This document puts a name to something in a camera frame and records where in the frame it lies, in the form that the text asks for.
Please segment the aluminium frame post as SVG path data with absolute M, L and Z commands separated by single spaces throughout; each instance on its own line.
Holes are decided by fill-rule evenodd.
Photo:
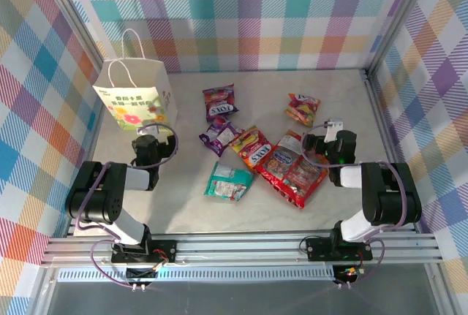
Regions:
M 73 0 L 55 0 L 59 6 L 62 14 L 66 18 L 71 29 L 77 36 L 80 44 L 82 45 L 85 52 L 88 54 L 91 63 L 94 68 L 99 72 L 102 69 L 103 57 L 88 31 L 82 17 L 80 16 Z
M 376 39 L 376 48 L 374 52 L 371 52 L 370 64 L 364 68 L 369 80 L 377 74 L 385 56 L 390 50 L 390 46 L 393 44 L 402 26 L 407 21 L 407 18 L 417 3 L 417 0 L 392 0 L 391 3 L 392 5 L 389 9 L 389 23 L 384 24 L 384 30 L 379 34 L 380 38 Z

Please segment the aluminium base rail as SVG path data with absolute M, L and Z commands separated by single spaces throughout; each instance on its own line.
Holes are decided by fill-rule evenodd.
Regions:
M 153 235 L 153 240 L 177 242 L 175 262 L 172 266 L 292 266 L 333 264 L 310 262 L 306 253 L 307 238 L 327 238 L 325 231 L 294 232 L 229 232 Z M 104 236 L 76 235 L 52 238 L 42 257 L 43 267 L 84 267 L 97 262 L 102 266 L 112 263 L 112 246 Z M 373 254 L 372 265 L 378 260 L 387 264 L 427 264 L 442 261 L 442 254 L 432 234 L 420 234 L 413 229 L 384 232 L 369 244 Z M 352 264 L 359 262 L 336 262 Z

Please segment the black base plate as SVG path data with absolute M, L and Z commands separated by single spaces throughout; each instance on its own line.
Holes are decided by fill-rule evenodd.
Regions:
M 360 262 L 373 259 L 365 243 L 335 243 L 329 238 L 307 238 L 306 253 L 310 262 Z
M 113 244 L 112 263 L 152 263 L 157 264 L 167 257 L 169 262 L 176 260 L 175 240 L 147 240 L 140 245 Z

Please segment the large red snack bag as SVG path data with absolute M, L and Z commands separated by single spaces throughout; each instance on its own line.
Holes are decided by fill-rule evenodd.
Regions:
M 328 169 L 310 164 L 301 153 L 301 136 L 291 130 L 255 165 L 255 171 L 288 202 L 303 209 L 328 176 Z

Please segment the purple Fox's candy bag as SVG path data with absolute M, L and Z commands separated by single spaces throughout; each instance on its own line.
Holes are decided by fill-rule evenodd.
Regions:
M 238 112 L 234 84 L 203 90 L 203 96 L 207 122 L 214 121 L 217 116 L 228 116 Z

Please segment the black controller box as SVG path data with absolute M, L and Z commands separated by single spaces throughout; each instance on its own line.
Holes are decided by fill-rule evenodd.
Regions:
M 364 267 L 353 265 L 334 265 L 333 266 L 334 280 L 336 284 L 354 283 L 360 276 L 365 274 Z
M 128 283 L 151 283 L 158 276 L 153 268 L 127 268 L 125 279 Z

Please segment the teal snack packet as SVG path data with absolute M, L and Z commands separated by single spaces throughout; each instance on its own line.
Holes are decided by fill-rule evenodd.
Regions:
M 208 179 L 204 195 L 238 202 L 249 190 L 254 174 L 216 162 Z

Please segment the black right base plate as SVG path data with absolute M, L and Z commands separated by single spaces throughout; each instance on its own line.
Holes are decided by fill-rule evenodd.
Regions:
M 307 238 L 306 253 L 310 262 L 360 262 L 373 259 L 365 243 L 335 243 L 329 238 Z

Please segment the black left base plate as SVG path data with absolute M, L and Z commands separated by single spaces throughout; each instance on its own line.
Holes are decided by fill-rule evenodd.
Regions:
M 152 263 L 157 264 L 167 257 L 169 262 L 176 260 L 175 240 L 147 240 L 140 245 L 113 244 L 112 263 Z

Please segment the aluminium table side rail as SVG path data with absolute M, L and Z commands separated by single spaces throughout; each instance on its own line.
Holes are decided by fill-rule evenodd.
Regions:
M 360 71 L 385 156 L 363 168 L 363 212 L 373 226 L 384 231 L 419 222 L 422 205 L 409 166 L 399 162 L 382 105 L 372 80 Z

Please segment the white floral paper bag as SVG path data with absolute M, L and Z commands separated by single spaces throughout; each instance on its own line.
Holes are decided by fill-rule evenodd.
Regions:
M 123 130 L 154 123 L 174 126 L 178 109 L 165 65 L 147 58 L 141 39 L 137 41 L 141 56 L 104 61 L 93 88 Z

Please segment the purple snack packet white label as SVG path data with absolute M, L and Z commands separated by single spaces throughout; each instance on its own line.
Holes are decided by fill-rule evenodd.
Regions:
M 199 135 L 203 145 L 221 157 L 228 145 L 244 130 L 222 116 L 214 118 L 209 128 Z

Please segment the orange Fox's candy bag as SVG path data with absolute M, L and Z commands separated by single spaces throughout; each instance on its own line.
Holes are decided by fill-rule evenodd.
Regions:
M 273 146 L 263 132 L 252 126 L 233 139 L 229 146 L 239 155 L 250 170 L 263 162 Z
M 312 127 L 321 100 L 301 94 L 288 94 L 290 103 L 284 112 L 299 123 Z

